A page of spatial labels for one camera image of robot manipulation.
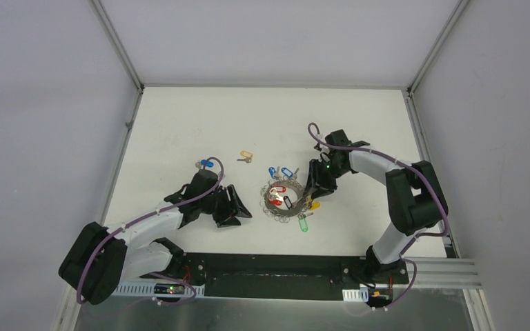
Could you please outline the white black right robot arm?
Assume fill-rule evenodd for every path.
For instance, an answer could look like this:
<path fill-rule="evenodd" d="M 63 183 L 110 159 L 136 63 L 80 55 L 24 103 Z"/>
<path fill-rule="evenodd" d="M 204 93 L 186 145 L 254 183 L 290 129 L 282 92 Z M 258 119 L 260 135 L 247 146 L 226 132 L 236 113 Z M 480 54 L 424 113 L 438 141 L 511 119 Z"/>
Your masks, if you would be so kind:
<path fill-rule="evenodd" d="M 308 165 L 304 195 L 312 199 L 337 190 L 337 180 L 347 173 L 365 174 L 386 188 L 390 223 L 364 258 L 351 267 L 351 278 L 379 283 L 400 270 L 403 256 L 420 237 L 432 237 L 431 228 L 448 221 L 449 208 L 428 161 L 405 163 L 374 149 L 365 141 L 350 140 L 336 130 L 324 139 L 315 123 L 308 125 L 320 154 Z"/>

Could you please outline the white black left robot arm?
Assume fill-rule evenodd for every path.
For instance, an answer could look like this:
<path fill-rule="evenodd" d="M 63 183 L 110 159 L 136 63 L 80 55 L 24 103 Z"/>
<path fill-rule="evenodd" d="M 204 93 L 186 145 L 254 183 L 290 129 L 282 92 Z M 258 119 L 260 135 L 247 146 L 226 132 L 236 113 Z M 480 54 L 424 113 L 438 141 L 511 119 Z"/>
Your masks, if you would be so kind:
<path fill-rule="evenodd" d="M 97 305 L 121 282 L 159 272 L 167 279 L 188 278 L 184 250 L 168 234 L 206 214 L 218 228 L 240 226 L 252 214 L 235 186 L 221 175 L 199 170 L 190 183 L 164 197 L 152 211 L 115 228 L 84 226 L 62 261 L 58 274 L 77 294 L 77 302 Z"/>

